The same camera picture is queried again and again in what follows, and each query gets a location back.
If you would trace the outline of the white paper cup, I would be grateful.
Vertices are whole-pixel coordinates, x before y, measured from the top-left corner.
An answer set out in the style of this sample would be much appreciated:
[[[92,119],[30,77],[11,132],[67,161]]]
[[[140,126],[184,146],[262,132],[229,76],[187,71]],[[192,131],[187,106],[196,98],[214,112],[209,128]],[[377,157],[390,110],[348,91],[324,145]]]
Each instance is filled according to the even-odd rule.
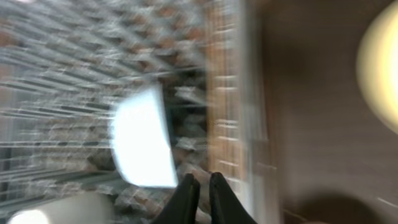
[[[85,192],[20,208],[7,224],[109,224],[113,219],[113,204],[107,196]]]

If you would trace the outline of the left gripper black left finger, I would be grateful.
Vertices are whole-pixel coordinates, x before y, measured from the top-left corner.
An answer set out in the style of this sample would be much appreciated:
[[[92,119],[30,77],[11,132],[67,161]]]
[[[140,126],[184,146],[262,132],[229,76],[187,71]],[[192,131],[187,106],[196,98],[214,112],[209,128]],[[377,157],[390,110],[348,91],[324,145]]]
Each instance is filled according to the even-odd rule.
[[[200,183],[193,174],[186,174],[151,224],[195,224],[199,198]]]

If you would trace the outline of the yellow round plate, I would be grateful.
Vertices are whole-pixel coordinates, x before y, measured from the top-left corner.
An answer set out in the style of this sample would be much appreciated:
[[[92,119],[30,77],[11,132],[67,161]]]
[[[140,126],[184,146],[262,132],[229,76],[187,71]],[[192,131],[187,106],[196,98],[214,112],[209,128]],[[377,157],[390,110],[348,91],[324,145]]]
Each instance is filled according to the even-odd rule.
[[[397,132],[397,1],[370,23],[358,47],[356,75],[369,108]]]

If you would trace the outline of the pink white bowl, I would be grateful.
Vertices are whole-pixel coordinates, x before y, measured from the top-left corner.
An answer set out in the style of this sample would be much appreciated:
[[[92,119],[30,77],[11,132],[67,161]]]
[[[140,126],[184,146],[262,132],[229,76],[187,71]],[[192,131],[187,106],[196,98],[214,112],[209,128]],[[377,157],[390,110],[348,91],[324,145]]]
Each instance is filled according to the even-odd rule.
[[[145,86],[117,104],[109,135],[116,169],[126,182],[169,189],[178,185],[160,85]]]

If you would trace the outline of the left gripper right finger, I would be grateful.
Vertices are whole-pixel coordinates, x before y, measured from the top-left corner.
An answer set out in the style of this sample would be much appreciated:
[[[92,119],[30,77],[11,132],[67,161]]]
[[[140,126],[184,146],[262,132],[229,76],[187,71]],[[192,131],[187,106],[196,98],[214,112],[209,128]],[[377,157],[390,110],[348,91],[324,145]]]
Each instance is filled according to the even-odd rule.
[[[222,173],[211,174],[209,196],[212,224],[256,224]]]

